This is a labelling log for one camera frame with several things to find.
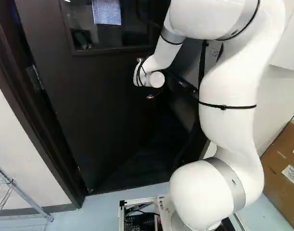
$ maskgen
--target door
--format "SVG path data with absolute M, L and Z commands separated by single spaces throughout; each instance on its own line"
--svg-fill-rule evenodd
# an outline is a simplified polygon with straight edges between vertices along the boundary
M 14 1 L 0 1 L 0 89 L 45 164 L 80 208 L 86 187 L 46 92 L 33 81 L 33 64 Z
M 160 33 L 150 18 L 162 24 L 169 2 L 15 2 L 65 138 L 86 186 L 96 190 L 152 128 L 153 102 L 132 75 Z

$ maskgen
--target glass window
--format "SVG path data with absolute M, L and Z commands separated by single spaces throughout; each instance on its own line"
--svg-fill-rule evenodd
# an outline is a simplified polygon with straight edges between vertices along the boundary
M 147 0 L 61 0 L 75 50 L 150 45 Z

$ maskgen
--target white wall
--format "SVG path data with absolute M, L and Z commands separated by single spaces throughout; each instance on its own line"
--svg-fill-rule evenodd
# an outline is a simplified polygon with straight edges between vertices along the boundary
M 71 203 L 25 133 L 0 90 L 0 167 L 40 206 Z M 6 209 L 30 207 L 16 193 Z

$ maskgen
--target silver ring band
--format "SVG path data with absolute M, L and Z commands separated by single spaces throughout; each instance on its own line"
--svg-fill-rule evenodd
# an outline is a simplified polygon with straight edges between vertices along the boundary
M 177 35 L 175 33 L 172 33 L 171 31 L 167 30 L 165 27 L 163 27 L 161 32 L 161 37 L 166 41 L 174 45 L 182 44 L 185 40 L 185 37 L 182 35 Z
M 213 165 L 213 167 L 215 167 L 225 178 L 233 198 L 233 212 L 243 209 L 246 203 L 246 195 L 244 187 L 237 174 L 231 169 L 231 167 L 229 167 L 229 165 L 218 158 L 211 157 L 205 159 L 205 161 Z

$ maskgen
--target light blue floor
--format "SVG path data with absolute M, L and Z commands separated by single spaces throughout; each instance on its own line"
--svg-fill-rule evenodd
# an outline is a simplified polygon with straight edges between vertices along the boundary
M 168 193 L 168 183 L 86 197 L 80 210 L 54 213 L 47 231 L 118 231 L 119 201 Z
M 54 213 L 47 231 L 118 231 L 120 200 L 157 196 L 169 192 L 168 183 L 131 190 L 89 196 L 82 209 Z M 253 205 L 238 213 L 246 231 L 293 231 L 294 229 L 263 195 Z M 236 231 L 242 231 L 233 216 Z

